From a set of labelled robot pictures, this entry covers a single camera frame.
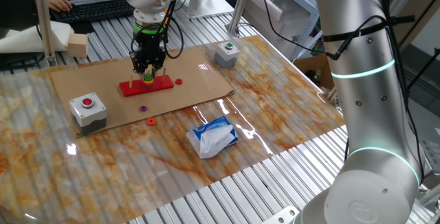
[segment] cardboard sheet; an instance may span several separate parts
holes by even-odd
[[[124,97],[119,88],[119,82],[130,80],[133,72],[129,59],[53,72],[52,79],[76,137],[81,134],[70,118],[69,101],[87,93],[95,92],[107,108],[107,126],[100,131],[234,93],[200,49],[184,50],[175,60],[167,58],[164,67],[173,81],[181,78],[184,83],[172,89],[131,97]],[[141,112],[142,105],[147,106],[148,111]]]

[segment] emergency stop button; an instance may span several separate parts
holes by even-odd
[[[90,108],[93,105],[94,105],[94,102],[90,98],[85,98],[84,100],[82,100],[82,107],[84,107],[84,108]]]

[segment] orange ring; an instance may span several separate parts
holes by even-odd
[[[156,124],[156,119],[154,117],[149,117],[146,119],[146,124],[149,126],[154,126]]]

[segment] keyboard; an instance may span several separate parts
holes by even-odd
[[[126,1],[101,1],[96,3],[72,4],[70,12],[50,10],[53,20],[63,23],[97,21],[133,14],[134,7]]]

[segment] red peg board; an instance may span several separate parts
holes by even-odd
[[[162,81],[162,76],[156,76],[156,78],[154,78],[154,86],[151,89],[145,89],[142,86],[142,80],[134,80],[132,88],[130,88],[130,81],[119,83],[119,88],[121,89],[121,92],[124,95],[124,97],[130,97],[138,94],[170,89],[173,87],[174,87],[174,83],[169,75],[165,76],[164,81]]]

